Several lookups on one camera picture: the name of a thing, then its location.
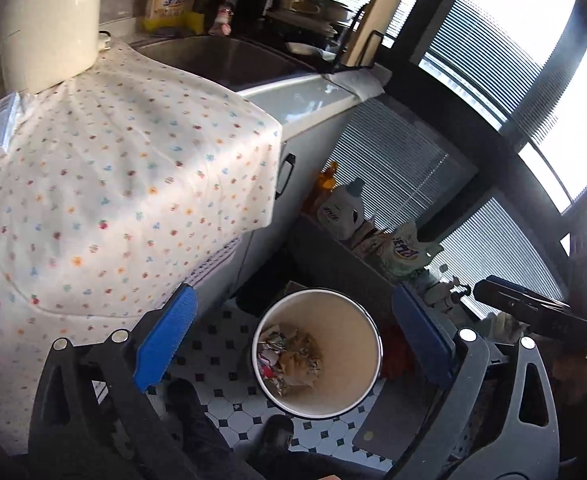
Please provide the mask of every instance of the detergent pouch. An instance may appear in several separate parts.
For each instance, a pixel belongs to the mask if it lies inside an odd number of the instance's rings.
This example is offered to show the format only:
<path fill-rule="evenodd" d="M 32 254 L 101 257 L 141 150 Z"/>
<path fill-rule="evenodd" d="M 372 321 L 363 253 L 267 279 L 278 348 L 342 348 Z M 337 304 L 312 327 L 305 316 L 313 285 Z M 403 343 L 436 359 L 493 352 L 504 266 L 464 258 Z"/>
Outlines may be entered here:
<path fill-rule="evenodd" d="M 376 255 L 387 277 L 397 279 L 426 267 L 436 254 L 444 250 L 442 245 L 418 241 L 416 223 L 412 220 L 398 226 L 391 238 L 376 250 Z"/>

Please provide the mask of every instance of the person's leg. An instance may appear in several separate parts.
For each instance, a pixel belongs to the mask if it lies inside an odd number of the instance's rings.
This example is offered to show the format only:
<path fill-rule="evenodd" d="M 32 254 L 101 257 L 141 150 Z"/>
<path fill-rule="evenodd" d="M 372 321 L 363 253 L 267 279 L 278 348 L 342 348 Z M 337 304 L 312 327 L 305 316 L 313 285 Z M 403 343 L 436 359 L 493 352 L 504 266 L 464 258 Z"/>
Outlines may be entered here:
<path fill-rule="evenodd" d="M 266 480 L 320 480 L 336 475 L 340 480 L 382 480 L 384 472 L 310 452 L 289 451 L 293 423 L 284 415 L 273 415 L 266 422 L 256 451 L 247 459 Z"/>
<path fill-rule="evenodd" d="M 193 385 L 184 379 L 166 389 L 168 408 L 182 424 L 182 450 L 200 480 L 264 480 L 229 449 L 224 437 L 204 414 Z"/>

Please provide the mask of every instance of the white detergent bottle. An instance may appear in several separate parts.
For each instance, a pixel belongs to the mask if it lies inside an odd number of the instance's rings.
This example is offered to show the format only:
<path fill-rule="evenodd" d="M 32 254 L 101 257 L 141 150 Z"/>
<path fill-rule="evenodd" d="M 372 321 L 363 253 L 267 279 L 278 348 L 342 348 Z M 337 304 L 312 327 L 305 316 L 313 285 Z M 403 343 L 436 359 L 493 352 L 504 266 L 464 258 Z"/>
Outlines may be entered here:
<path fill-rule="evenodd" d="M 318 221 L 337 240 L 347 240 L 365 221 L 363 187 L 359 176 L 346 186 L 338 186 L 318 208 Z"/>

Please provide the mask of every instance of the gray mat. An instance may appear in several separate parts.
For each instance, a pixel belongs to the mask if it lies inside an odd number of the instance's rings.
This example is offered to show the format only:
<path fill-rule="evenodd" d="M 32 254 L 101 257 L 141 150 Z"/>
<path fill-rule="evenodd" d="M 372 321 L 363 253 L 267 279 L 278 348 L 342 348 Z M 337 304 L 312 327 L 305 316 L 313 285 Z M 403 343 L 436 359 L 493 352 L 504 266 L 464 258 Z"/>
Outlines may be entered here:
<path fill-rule="evenodd" d="M 353 445 L 398 460 L 420 429 L 435 396 L 436 387 L 421 376 L 404 375 L 387 380 L 353 437 Z"/>

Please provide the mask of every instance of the silver bolt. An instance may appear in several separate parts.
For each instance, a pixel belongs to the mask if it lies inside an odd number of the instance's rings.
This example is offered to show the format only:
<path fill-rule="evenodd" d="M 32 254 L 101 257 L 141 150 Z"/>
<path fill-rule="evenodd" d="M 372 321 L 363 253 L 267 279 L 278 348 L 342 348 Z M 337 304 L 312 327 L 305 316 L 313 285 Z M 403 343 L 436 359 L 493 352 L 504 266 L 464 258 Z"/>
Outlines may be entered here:
<path fill-rule="evenodd" d="M 460 337 L 470 343 L 471 341 L 475 341 L 478 336 L 472 329 L 463 328 L 460 330 Z"/>
<path fill-rule="evenodd" d="M 535 341 L 527 336 L 520 339 L 520 344 L 529 350 L 533 350 L 535 348 Z"/>
<path fill-rule="evenodd" d="M 111 335 L 111 341 L 114 343 L 124 343 L 129 338 L 129 332 L 126 330 L 116 330 Z"/>
<path fill-rule="evenodd" d="M 53 342 L 54 350 L 64 350 L 65 348 L 67 348 L 67 340 L 65 338 L 61 337 Z"/>

